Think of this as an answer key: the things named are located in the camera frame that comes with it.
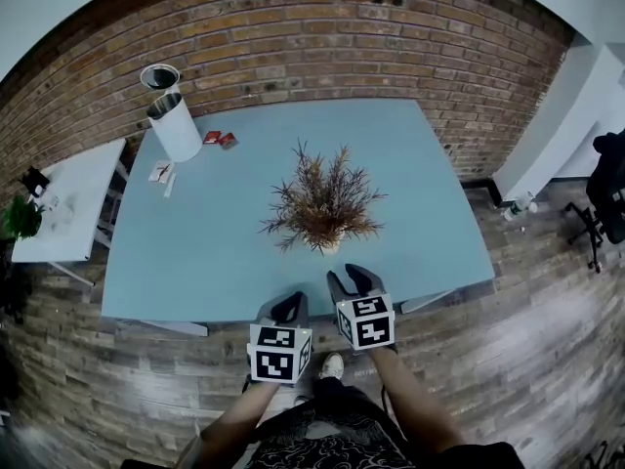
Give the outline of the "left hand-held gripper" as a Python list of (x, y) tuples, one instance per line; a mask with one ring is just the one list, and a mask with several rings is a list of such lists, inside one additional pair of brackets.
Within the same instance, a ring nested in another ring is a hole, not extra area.
[(295, 385), (313, 350), (307, 294), (296, 291), (264, 304), (249, 330), (247, 355), (251, 380)]

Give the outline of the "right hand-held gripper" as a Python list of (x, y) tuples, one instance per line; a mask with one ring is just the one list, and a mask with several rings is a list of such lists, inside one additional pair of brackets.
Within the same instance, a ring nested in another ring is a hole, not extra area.
[(355, 351), (395, 344), (395, 311), (382, 280), (356, 264), (346, 264), (357, 294), (350, 294), (333, 271), (326, 274), (331, 300), (336, 309), (338, 329)]

